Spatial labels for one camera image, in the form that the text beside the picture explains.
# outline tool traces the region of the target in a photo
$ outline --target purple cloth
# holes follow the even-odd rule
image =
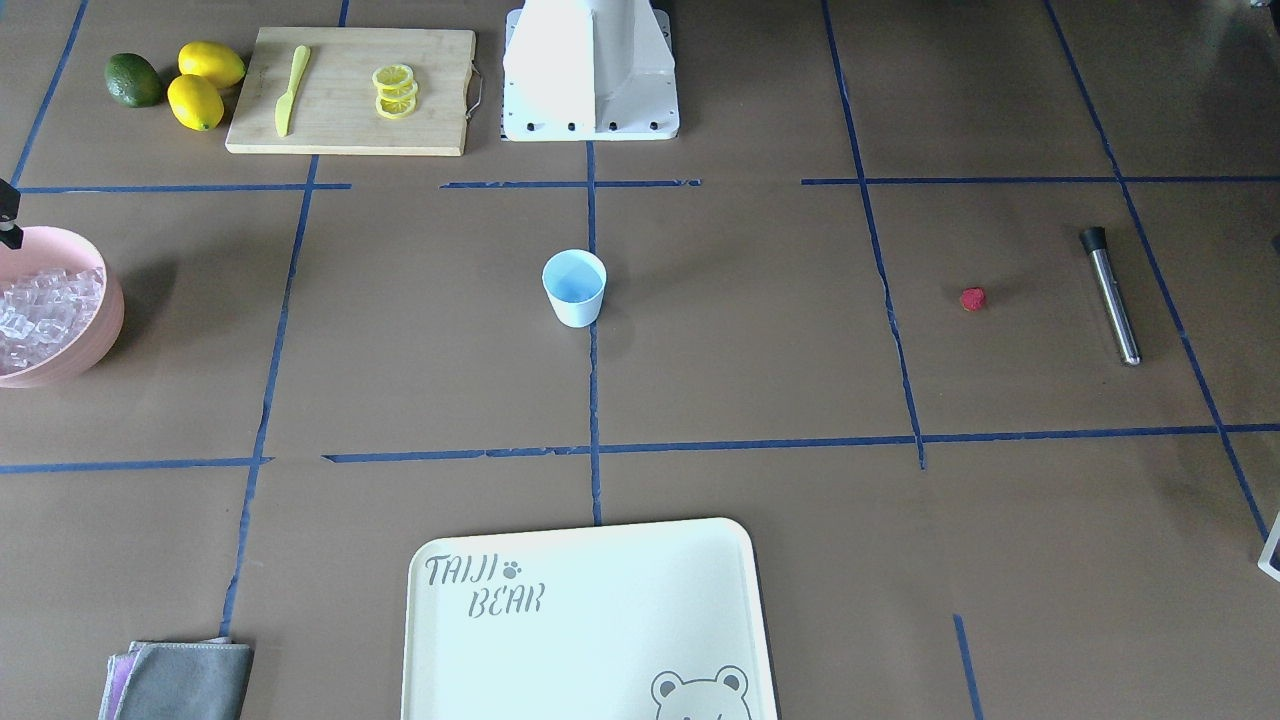
[[[106,706],[106,716],[115,717],[115,711],[120,707],[120,696],[124,694],[124,683],[129,680],[133,664],[138,660],[137,652],[119,656],[115,669],[111,673],[111,700]]]

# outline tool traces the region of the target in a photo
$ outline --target yellow knife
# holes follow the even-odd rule
[[[302,70],[307,69],[307,60],[311,59],[311,49],[298,45],[293,51],[293,65],[289,67],[289,87],[284,95],[275,101],[275,133],[280,137],[289,135],[289,115],[293,114],[293,99],[298,94],[298,83],[302,82]]]

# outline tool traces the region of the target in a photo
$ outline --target cup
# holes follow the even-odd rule
[[[595,322],[604,301],[604,263],[586,250],[557,252],[543,266],[543,288],[559,322],[585,328]]]

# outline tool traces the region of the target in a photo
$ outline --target blue tape line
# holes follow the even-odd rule
[[[989,178],[803,178],[800,184],[1064,184],[1064,183],[1110,183],[1111,177],[1088,176],[1043,176],[1043,177],[989,177]]]
[[[586,250],[595,252],[595,142],[586,143]],[[588,425],[591,439],[591,521],[596,527],[604,524],[604,509],[600,502],[600,416],[599,416],[599,332],[595,323],[589,328],[591,336],[591,374],[588,380]]]
[[[595,142],[586,143],[586,251],[595,254]]]
[[[236,593],[239,589],[239,577],[244,568],[244,547],[248,542],[250,509],[253,497],[257,495],[257,474],[262,466],[262,451],[266,447],[266,428],[271,421],[271,404],[275,400],[275,380],[280,372],[280,355],[284,351],[284,333],[289,325],[289,295],[293,292],[293,277],[298,272],[298,256],[302,254],[302,237],[307,232],[307,217],[311,213],[311,193],[316,181],[316,169],[320,165],[320,156],[311,156],[311,167],[307,170],[306,190],[302,191],[302,209],[298,211],[298,228],[293,233],[293,252],[289,256],[289,274],[284,281],[284,299],[280,301],[280,318],[275,325],[275,345],[271,348],[271,365],[266,373],[266,389],[262,392],[262,419],[257,427],[257,436],[253,439],[253,461],[248,468],[248,478],[244,483],[244,503],[241,507],[239,539],[236,548],[236,569],[232,573],[230,583],[227,585],[227,598],[223,601],[223,620],[219,625],[219,634],[230,634],[232,614],[236,610]]]
[[[67,60],[72,56],[72,46],[76,45],[76,37],[79,35],[79,26],[84,20],[84,10],[87,9],[88,0],[81,0],[79,9],[76,12],[76,22],[72,23],[72,31],[67,35],[63,56],[58,60],[58,69],[54,70],[54,77],[49,81],[49,90],[45,91],[45,99],[40,102],[36,122],[32,123],[31,132],[27,133],[27,143],[23,145],[18,165],[13,170],[13,178],[9,179],[9,184],[14,187],[22,181],[22,172],[27,169],[27,159],[31,158],[31,149],[36,145],[36,135],[40,133],[40,126],[44,124],[45,114],[49,113],[49,104],[54,100],[54,91],[58,90],[58,82],[63,78],[63,70],[67,69]]]
[[[669,181],[595,181],[595,187],[701,187],[700,179]]]
[[[29,465],[0,465],[0,475],[28,473],[96,473],[113,470],[177,470],[183,468],[244,468],[252,457],[207,457],[180,460],[119,460],[102,462],[33,462]]]
[[[915,445],[914,436],[799,438],[799,439],[726,439],[704,442],[639,442],[602,445],[605,455],[632,452],[699,452],[719,450],[782,450],[791,447],[859,447],[873,445]]]
[[[1225,424],[1222,423],[1222,416],[1217,410],[1217,404],[1213,402],[1213,393],[1210,392],[1208,382],[1204,379],[1204,373],[1201,369],[1199,360],[1196,357],[1196,348],[1192,347],[1190,337],[1187,336],[1187,328],[1183,325],[1181,315],[1178,313],[1178,305],[1174,302],[1174,296],[1169,291],[1169,284],[1165,282],[1164,273],[1160,272],[1160,263],[1156,260],[1156,252],[1151,247],[1151,242],[1147,238],[1147,229],[1143,227],[1142,218],[1138,215],[1138,206],[1134,204],[1133,196],[1129,193],[1129,184],[1125,182],[1124,173],[1120,172],[1120,163],[1116,160],[1116,155],[1111,147],[1111,141],[1107,138],[1106,129],[1102,128],[1102,119],[1098,117],[1098,110],[1093,105],[1093,100],[1089,97],[1088,88],[1084,86],[1084,76],[1080,74],[1080,68],[1075,63],[1075,55],[1071,53],[1071,46],[1066,41],[1066,33],[1062,31],[1062,24],[1057,19],[1057,13],[1053,12],[1052,0],[1043,0],[1043,3],[1044,10],[1048,13],[1050,22],[1053,24],[1053,32],[1057,33],[1057,40],[1062,45],[1062,53],[1066,54],[1066,61],[1071,68],[1071,74],[1075,77],[1075,83],[1080,90],[1080,96],[1084,99],[1084,105],[1089,110],[1089,118],[1093,119],[1093,127],[1098,131],[1098,138],[1102,141],[1102,150],[1106,152],[1107,160],[1111,163],[1111,170],[1115,174],[1116,183],[1120,186],[1120,192],[1124,195],[1125,205],[1129,208],[1129,217],[1133,220],[1134,228],[1138,231],[1138,240],[1142,242],[1142,249],[1147,254],[1147,263],[1151,265],[1151,270],[1156,277],[1156,284],[1160,287],[1160,295],[1165,299],[1165,306],[1169,309],[1169,314],[1174,320],[1174,327],[1178,329],[1178,337],[1183,342],[1183,350],[1187,352],[1187,359],[1190,361],[1192,372],[1196,374],[1196,382],[1201,388],[1201,395],[1204,396],[1204,405],[1208,406],[1210,415],[1213,418],[1213,427],[1217,429],[1219,438],[1222,442],[1222,450],[1226,451],[1226,457],[1231,462],[1231,469],[1235,471],[1235,480],[1240,486],[1240,492],[1244,495],[1244,501],[1249,506],[1249,512],[1253,515],[1253,523],[1262,538],[1266,539],[1266,520],[1263,520],[1262,512],[1258,510],[1258,503],[1253,497],[1253,488],[1249,487],[1249,480],[1244,477],[1244,469],[1240,466],[1240,461],[1235,455],[1235,448],[1231,446],[1231,438],[1226,432]]]
[[[627,455],[639,452],[703,452],[722,450],[783,450],[805,447],[865,447],[882,445],[915,445],[915,436],[860,436],[833,438],[786,438],[786,439],[724,439],[691,442],[634,442],[598,443],[596,424],[598,391],[593,382],[591,391],[591,445],[512,447],[493,450],[428,450],[416,452],[352,452],[324,455],[332,462],[399,462],[415,460],[472,460],[480,457],[532,457],[543,455],[590,455],[594,448],[600,455]],[[1231,432],[1280,432],[1280,423],[1254,425],[1228,425]],[[1121,438],[1121,437],[1165,437],[1165,436],[1208,436],[1215,434],[1213,425],[1170,425],[1147,428],[1098,428],[1075,430],[1029,430],[1007,433],[951,433],[925,434],[925,443],[970,443],[970,442],[1015,442],[1036,439],[1083,439],[1083,438]]]
[[[582,181],[466,181],[447,182],[440,190],[522,190],[522,188],[584,188]],[[700,179],[669,181],[596,181],[595,187],[701,187]]]
[[[1280,432],[1280,423],[1244,423],[1240,425],[1222,425],[1229,433],[1276,433]]]
[[[969,655],[969,638],[964,632],[964,618],[952,615],[956,625],[956,642],[960,643],[960,661],[964,662],[964,679],[969,684],[969,705],[974,720],[983,720],[982,698],[978,696],[978,678],[973,673],[973,657]]]
[[[582,181],[475,181],[447,182],[440,190],[517,190],[524,187],[586,187]]]
[[[351,190],[349,182],[275,184],[97,184],[23,187],[27,195],[65,195],[74,192],[301,192],[305,190]]]
[[[589,391],[588,407],[590,407],[591,432],[591,520],[596,527],[604,524],[604,509],[602,505],[600,487],[600,388],[596,355],[596,329],[591,323],[591,383]]]
[[[1280,182],[1280,176],[1125,176],[1123,179],[1139,183]]]
[[[952,433],[924,436],[924,442],[1009,442],[1024,439],[1075,439],[1114,437],[1210,436],[1213,425],[1176,425],[1167,428],[1101,428],[1089,430],[1030,430],[1011,433]]]
[[[836,46],[836,29],[831,22],[831,4],[822,0],[822,17],[827,23],[827,44],[831,47],[831,61],[835,65],[836,83],[840,86],[840,102],[845,111],[845,127],[849,131],[849,146],[854,152],[854,167],[858,169],[858,187],[863,196],[863,213],[867,215],[867,229],[872,237],[872,252],[876,256],[876,272],[884,286],[884,314],[888,316],[888,329],[897,348],[897,366],[902,373],[902,395],[906,398],[906,411],[911,418],[911,434],[915,437],[915,452],[920,469],[928,465],[924,456],[924,439],[920,437],[920,418],[915,411],[915,393],[911,392],[911,377],[906,369],[906,354],[902,350],[902,334],[897,328],[897,314],[893,311],[893,293],[888,286],[888,273],[884,270],[884,256],[881,252],[879,232],[876,229],[876,213],[872,210],[872,195],[867,186],[867,172],[863,169],[863,154],[858,143],[858,131],[854,128],[854,113],[849,105],[849,86],[845,82],[844,65],[840,61],[840,49]]]
[[[479,457],[540,457],[545,455],[588,455],[585,445],[549,447],[504,447],[494,450],[435,450],[421,452],[347,452],[324,455],[330,462],[410,462],[419,460],[474,460]]]

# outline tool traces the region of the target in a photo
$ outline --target white tray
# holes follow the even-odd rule
[[[413,555],[402,720],[776,720],[746,530],[713,518]]]

